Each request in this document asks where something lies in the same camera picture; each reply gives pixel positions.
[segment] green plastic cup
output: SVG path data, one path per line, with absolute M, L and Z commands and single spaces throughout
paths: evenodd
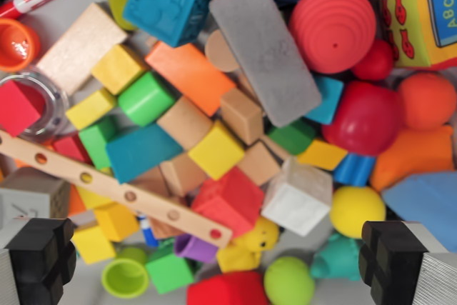
M 144 264 L 147 256 L 138 248 L 125 248 L 108 264 L 101 274 L 101 284 L 112 296 L 123 299 L 142 295 L 149 285 Z

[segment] orange ball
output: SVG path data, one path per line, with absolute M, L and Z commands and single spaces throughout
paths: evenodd
M 437 129 L 449 121 L 457 107 L 456 89 L 439 74 L 414 74 L 400 84 L 398 93 L 405 123 L 415 130 Z

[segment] green wooden block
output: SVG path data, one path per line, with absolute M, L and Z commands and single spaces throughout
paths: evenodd
M 79 132 L 79 138 L 91 157 L 95 168 L 102 169 L 111 166 L 106 145 L 116 135 L 116 123 L 112 116 L 106 116 L 100 121 Z
M 148 71 L 119 96 L 119 107 L 136 125 L 146 126 L 175 102 L 159 78 Z
M 194 282 L 194 268 L 190 261 L 177 257 L 172 244 L 161 246 L 155 251 L 146 263 L 146 270 L 159 294 Z
M 272 128 L 268 137 L 292 155 L 303 153 L 316 136 L 316 130 L 302 120 L 282 128 Z

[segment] green ball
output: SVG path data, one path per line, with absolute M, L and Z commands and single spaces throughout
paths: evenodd
M 273 305 L 307 305 L 314 295 L 308 266 L 291 256 L 281 257 L 266 270 L 265 292 Z

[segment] wooden stick with holes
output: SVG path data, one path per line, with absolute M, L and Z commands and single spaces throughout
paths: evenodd
M 130 184 L 120 185 L 115 178 L 97 171 L 92 166 L 69 159 L 39 144 L 17 137 L 12 138 L 1 130 L 0 154 L 19 159 L 71 184 L 107 196 L 215 246 L 225 247 L 231 240 L 230 229 L 196 214 L 185 206 Z

